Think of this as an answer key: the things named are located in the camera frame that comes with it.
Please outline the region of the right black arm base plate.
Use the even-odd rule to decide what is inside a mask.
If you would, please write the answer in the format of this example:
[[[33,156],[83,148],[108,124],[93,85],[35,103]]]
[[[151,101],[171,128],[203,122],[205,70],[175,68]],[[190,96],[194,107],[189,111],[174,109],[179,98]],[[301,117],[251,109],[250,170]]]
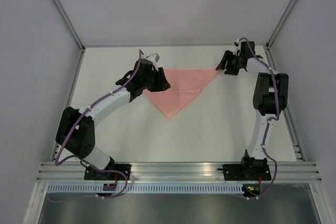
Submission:
[[[269,166],[243,167],[241,164],[224,164],[217,169],[223,172],[225,181],[271,181]]]

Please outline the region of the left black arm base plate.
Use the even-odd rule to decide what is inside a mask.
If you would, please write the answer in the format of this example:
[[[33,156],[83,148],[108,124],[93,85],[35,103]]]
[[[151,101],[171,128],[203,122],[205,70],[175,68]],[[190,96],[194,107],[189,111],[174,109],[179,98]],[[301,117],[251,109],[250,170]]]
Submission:
[[[114,164],[108,166],[106,170],[100,171],[92,167],[91,165],[86,167],[84,180],[116,180],[126,181],[130,179],[131,165],[130,164]]]

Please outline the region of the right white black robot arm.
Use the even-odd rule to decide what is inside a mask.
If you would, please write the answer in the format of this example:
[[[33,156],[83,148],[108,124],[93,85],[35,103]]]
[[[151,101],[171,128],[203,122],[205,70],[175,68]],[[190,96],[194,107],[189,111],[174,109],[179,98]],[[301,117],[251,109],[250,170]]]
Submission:
[[[241,159],[239,172],[245,179],[252,179],[268,169],[267,146],[274,122],[287,107],[289,76],[269,66],[255,52],[255,43],[246,37],[238,39],[235,51],[225,51],[216,71],[236,76],[241,69],[257,75],[253,95],[256,121],[248,148]]]

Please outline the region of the pink cloth napkin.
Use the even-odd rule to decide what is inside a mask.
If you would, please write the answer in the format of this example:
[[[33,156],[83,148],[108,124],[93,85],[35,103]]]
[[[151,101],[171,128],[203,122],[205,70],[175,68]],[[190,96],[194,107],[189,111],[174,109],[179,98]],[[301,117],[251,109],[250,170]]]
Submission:
[[[205,69],[165,69],[170,88],[160,92],[144,91],[144,95],[167,118],[189,105],[219,74],[215,67]]]

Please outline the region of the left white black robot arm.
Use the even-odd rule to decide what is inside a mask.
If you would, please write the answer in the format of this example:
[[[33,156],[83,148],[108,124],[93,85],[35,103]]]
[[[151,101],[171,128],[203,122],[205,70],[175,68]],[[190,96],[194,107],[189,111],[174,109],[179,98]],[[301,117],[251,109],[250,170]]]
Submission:
[[[56,133],[56,143],[60,150],[66,149],[73,156],[96,168],[96,173],[104,180],[114,176],[114,160],[96,144],[95,129],[100,122],[116,109],[132,102],[143,91],[162,92],[171,86],[162,67],[154,61],[139,59],[134,69],[116,81],[111,90],[93,103],[75,109],[64,109]]]

